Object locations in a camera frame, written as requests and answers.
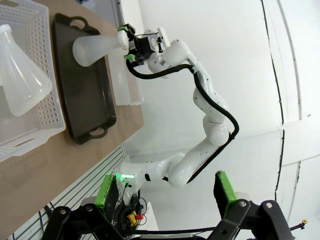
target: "erlenmeyer flask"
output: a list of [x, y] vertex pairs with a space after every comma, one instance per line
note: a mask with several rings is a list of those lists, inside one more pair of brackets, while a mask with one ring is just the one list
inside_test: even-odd
[[129, 40], [126, 32], [120, 30], [111, 36], [81, 36], [74, 41], [72, 51], [77, 63], [88, 67], [114, 49], [127, 48], [128, 50], [128, 45]]
[[9, 25], [0, 25], [0, 86], [13, 115], [19, 117], [52, 90], [48, 76], [16, 44]]

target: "wooden table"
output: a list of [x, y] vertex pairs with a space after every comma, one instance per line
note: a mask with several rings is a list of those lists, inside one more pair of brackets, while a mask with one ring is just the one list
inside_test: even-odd
[[[89, 25], [98, 29], [101, 34], [117, 32], [116, 27], [76, 3], [75, 0], [36, 0], [36, 2], [49, 8], [50, 26], [55, 14], [61, 13], [69, 17], [84, 17]], [[110, 76], [108, 61], [106, 65]], [[65, 130], [52, 136], [42, 146], [0, 163], [0, 239], [11, 235], [143, 126], [141, 106], [115, 106], [115, 111], [116, 124], [101, 139], [76, 145], [70, 138], [68, 130]]]

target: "bolt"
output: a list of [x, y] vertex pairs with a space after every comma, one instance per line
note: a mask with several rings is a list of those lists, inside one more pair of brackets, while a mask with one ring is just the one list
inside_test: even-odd
[[87, 212], [91, 212], [91, 211], [93, 210], [93, 208], [92, 208], [92, 206], [86, 206], [86, 207], [85, 207], [85, 210], [86, 210]]
[[247, 205], [247, 203], [246, 203], [245, 201], [240, 201], [240, 202], [239, 202], [239, 205], [240, 205], [241, 207], [245, 207], [245, 206]]

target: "black cable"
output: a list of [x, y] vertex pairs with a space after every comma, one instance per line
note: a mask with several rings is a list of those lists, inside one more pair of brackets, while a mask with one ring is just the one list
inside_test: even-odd
[[275, 185], [275, 190], [274, 190], [274, 200], [277, 201], [277, 190], [279, 186], [279, 181], [280, 181], [280, 175], [281, 175], [281, 169], [282, 169], [282, 159], [284, 155], [284, 148], [285, 148], [285, 130], [282, 129], [282, 144], [281, 144], [281, 155], [280, 155], [280, 160], [279, 160], [279, 171], [278, 171], [278, 178], [276, 181]]
[[147, 216], [143, 214], [143, 217], [145, 218], [145, 222], [143, 224], [139, 224], [138, 223], [139, 226], [143, 226], [143, 225], [145, 225], [147, 223]]
[[[298, 225], [296, 225], [296, 226], [292, 226], [292, 227], [290, 227], [290, 231], [292, 232], [292, 231], [294, 231], [294, 230], [296, 230], [296, 229], [301, 229], [301, 230], [303, 230], [303, 229], [305, 229], [305, 223], [300, 223], [300, 224], [298, 224]], [[247, 240], [257, 240], [256, 238], [249, 238], [249, 239], [247, 239]]]
[[201, 231], [201, 232], [195, 233], [195, 234], [193, 234], [193, 235], [198, 235], [198, 234], [203, 234], [203, 233], [205, 233], [205, 232], [204, 232], [204, 231]]
[[[126, 187], [129, 185], [126, 184], [126, 186], [124, 187], [124, 191], [122, 193], [121, 199], [118, 201], [119, 204], [116, 206], [115, 211], [114, 211], [114, 215], [113, 215], [113, 219], [115, 221], [115, 228], [119, 231], [119, 230], [131, 230], [133, 228], [136, 227], [136, 224], [134, 224], [134, 226], [131, 226], [132, 222], [128, 219], [128, 216], [130, 214], [133, 214], [134, 211], [136, 211], [137, 208], [137, 204], [140, 203], [140, 200], [143, 200], [145, 202], [145, 211], [143, 213], [143, 216], [145, 216], [145, 213], [147, 212], [148, 208], [147, 208], [147, 201], [143, 198], [138, 196], [136, 194], [133, 194], [132, 196], [135, 198], [131, 198], [130, 202], [128, 203], [128, 205], [125, 204], [123, 196], [125, 193], [125, 189]], [[145, 222], [143, 224], [139, 224], [138, 225], [144, 225], [147, 222], [147, 218], [145, 218]], [[128, 234], [123, 234], [122, 235], [124, 239], [129, 239], [132, 234], [128, 233]]]
[[164, 231], [149, 231], [149, 230], [118, 230], [121, 234], [190, 234], [190, 233], [198, 233], [198, 232], [208, 232], [215, 230], [215, 226], [205, 227], [205, 228], [195, 228], [195, 229], [186, 229], [186, 230], [164, 230]]
[[55, 206], [52, 204], [52, 202], [49, 202], [49, 204], [51, 205], [51, 207], [53, 208], [53, 210], [55, 209]]
[[136, 37], [138, 36], [146, 36], [146, 35], [155, 35], [158, 34], [159, 32], [155, 32], [155, 33], [146, 33], [146, 34], [139, 34], [139, 35], [135, 35]]
[[51, 210], [51, 208], [48, 207], [47, 205], [45, 205], [45, 206], [43, 207], [43, 209], [44, 209], [46, 215], [48, 216], [48, 218], [51, 218], [52, 213], [53, 213], [53, 210]]
[[190, 71], [193, 71], [191, 65], [189, 65], [189, 64], [181, 64], [181, 65], [178, 65], [178, 66], [170, 67], [170, 68], [168, 68], [166, 70], [163, 70], [163, 71], [160, 71], [160, 72], [157, 72], [157, 73], [142, 74], [140, 72], [137, 72], [134, 69], [134, 67], [131, 65], [131, 63], [130, 63], [130, 61], [128, 59], [126, 60], [126, 66], [127, 66], [128, 70], [130, 71], [130, 73], [132, 73], [132, 75], [134, 75], [135, 77], [140, 78], [140, 79], [156, 79], [156, 78], [160, 78], [160, 77], [163, 77], [165, 75], [168, 75], [168, 74], [179, 72], [182, 69], [189, 69]]
[[122, 193], [122, 196], [121, 196], [121, 201], [124, 203], [124, 195], [125, 195], [125, 191], [126, 191], [126, 188], [128, 187], [129, 183], [127, 182], [124, 186], [124, 190], [123, 190], [123, 193]]
[[[269, 30], [268, 30], [268, 24], [267, 24], [267, 16], [266, 16], [266, 11], [265, 11], [265, 5], [264, 5], [264, 1], [261, 0], [261, 6], [262, 6], [262, 11], [263, 11], [263, 17], [264, 17], [264, 25], [265, 25], [265, 29], [266, 29], [266, 35], [268, 37], [268, 43], [269, 43], [269, 48], [270, 48], [270, 37], [269, 37]], [[277, 92], [278, 92], [278, 97], [279, 97], [279, 104], [280, 104], [280, 111], [281, 111], [281, 122], [282, 122], [282, 126], [285, 123], [284, 120], [284, 110], [283, 110], [283, 106], [282, 106], [282, 100], [281, 100], [281, 94], [280, 94], [280, 87], [279, 87], [279, 82], [278, 82], [278, 76], [277, 76], [277, 72], [276, 72], [276, 68], [275, 68], [275, 64], [274, 64], [274, 58], [272, 56], [272, 53], [270, 51], [270, 56], [271, 56], [271, 62], [272, 62], [272, 69], [273, 69], [273, 74], [275, 77], [275, 83], [276, 83], [276, 88], [277, 88]], [[277, 190], [278, 190], [278, 186], [279, 186], [279, 180], [280, 180], [280, 175], [281, 175], [281, 169], [282, 169], [282, 158], [284, 155], [284, 146], [285, 146], [285, 130], [282, 129], [282, 144], [281, 144], [281, 155], [280, 155], [280, 160], [279, 160], [279, 170], [278, 170], [278, 177], [277, 177], [277, 181], [276, 181], [276, 185], [275, 185], [275, 190], [274, 190], [274, 200], [277, 201]]]
[[140, 79], [155, 79], [155, 78], [160, 78], [163, 77], [165, 75], [168, 74], [172, 74], [172, 73], [176, 73], [181, 71], [182, 69], [188, 69], [194, 77], [194, 83], [196, 88], [198, 89], [198, 91], [200, 92], [200, 94], [202, 95], [202, 97], [209, 103], [209, 105], [211, 105], [214, 109], [216, 109], [218, 112], [220, 112], [221, 114], [225, 115], [233, 124], [234, 126], [234, 131], [232, 133], [229, 134], [229, 138], [228, 141], [220, 146], [218, 148], [217, 151], [215, 151], [210, 157], [208, 157], [208, 159], [205, 161], [205, 163], [191, 176], [191, 178], [189, 179], [189, 181], [187, 183], [190, 183], [193, 179], [195, 179], [199, 173], [201, 173], [201, 171], [218, 155], [221, 153], [221, 151], [223, 149], [225, 149], [225, 147], [233, 140], [235, 139], [236, 135], [239, 132], [239, 125], [237, 120], [231, 115], [231, 113], [229, 113], [227, 110], [225, 110], [223, 107], [219, 106], [217, 103], [215, 103], [210, 97], [209, 95], [206, 93], [206, 91], [204, 90], [204, 88], [202, 87], [200, 80], [199, 80], [199, 76], [197, 73], [194, 73], [193, 71], [193, 67], [189, 64], [181, 64], [178, 66], [173, 66], [171, 68], [168, 68], [166, 70], [157, 72], [157, 73], [153, 73], [153, 74], [142, 74], [140, 72], [137, 72], [133, 66], [131, 65], [130, 61], [127, 59], [126, 60], [126, 66], [128, 68], [128, 70], [132, 73], [132, 75], [134, 75], [137, 78]]
[[42, 235], [44, 234], [45, 230], [44, 230], [44, 223], [42, 222], [42, 216], [41, 216], [41, 212], [39, 211], [39, 219], [40, 219], [40, 225], [41, 225], [41, 230], [42, 230]]

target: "white plastic container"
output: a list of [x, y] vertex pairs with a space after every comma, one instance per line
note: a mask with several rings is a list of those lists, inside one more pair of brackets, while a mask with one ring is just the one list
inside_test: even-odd
[[108, 54], [115, 104], [140, 105], [144, 102], [140, 79], [129, 72], [124, 55], [128, 51], [117, 48]]
[[17, 117], [10, 110], [0, 86], [0, 162], [21, 156], [44, 144], [65, 128], [53, 68], [49, 10], [30, 0], [0, 1], [0, 25], [9, 24], [19, 47], [50, 78], [52, 92], [26, 114]]

